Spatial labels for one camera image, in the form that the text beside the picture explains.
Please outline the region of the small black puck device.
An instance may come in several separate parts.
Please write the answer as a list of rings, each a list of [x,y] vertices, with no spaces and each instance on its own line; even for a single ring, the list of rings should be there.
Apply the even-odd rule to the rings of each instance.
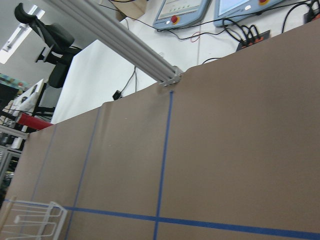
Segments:
[[[123,97],[122,91],[116,90],[115,93],[112,95],[114,101],[121,99]]]

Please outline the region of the blue teach pendant tablet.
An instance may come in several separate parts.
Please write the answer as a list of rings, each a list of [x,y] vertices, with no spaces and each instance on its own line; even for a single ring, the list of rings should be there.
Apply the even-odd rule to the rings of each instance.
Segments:
[[[163,0],[152,26],[156,30],[188,27],[200,22],[211,0]]]

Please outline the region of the black orange usb hub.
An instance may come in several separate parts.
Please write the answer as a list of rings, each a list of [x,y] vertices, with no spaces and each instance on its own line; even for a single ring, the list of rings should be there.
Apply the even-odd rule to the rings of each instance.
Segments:
[[[238,52],[238,51],[240,51],[240,50],[242,50],[244,48],[250,47],[250,46],[255,45],[255,44],[259,43],[259,42],[267,40],[270,37],[271,37],[271,31],[270,30],[267,30],[265,32],[260,33],[259,36],[256,35],[256,36],[253,36],[253,37],[249,37],[248,41],[245,40],[242,43],[238,44],[236,51]]]

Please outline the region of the black office chair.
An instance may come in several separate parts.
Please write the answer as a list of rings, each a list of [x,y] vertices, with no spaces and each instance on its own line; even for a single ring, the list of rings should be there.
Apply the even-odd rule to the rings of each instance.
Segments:
[[[72,60],[82,49],[73,46],[75,38],[60,24],[44,24],[36,15],[28,14],[19,3],[14,9],[15,18],[28,25],[47,45],[35,60],[54,65],[48,77],[48,84],[56,89],[62,88]]]

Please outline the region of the red cylinder tube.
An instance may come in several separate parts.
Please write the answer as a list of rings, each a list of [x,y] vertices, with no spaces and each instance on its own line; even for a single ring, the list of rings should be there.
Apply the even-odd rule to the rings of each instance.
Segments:
[[[26,113],[20,113],[16,118],[16,122],[20,125],[27,126],[35,130],[43,130],[45,128],[53,126],[53,124],[50,122],[41,120]]]

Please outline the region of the aluminium frame post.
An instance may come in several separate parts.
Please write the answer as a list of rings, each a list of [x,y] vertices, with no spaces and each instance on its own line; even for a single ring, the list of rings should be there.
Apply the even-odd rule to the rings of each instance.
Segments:
[[[93,0],[47,0],[50,6],[72,17],[77,23],[165,87],[180,82],[183,71],[171,65],[134,33],[113,19]]]

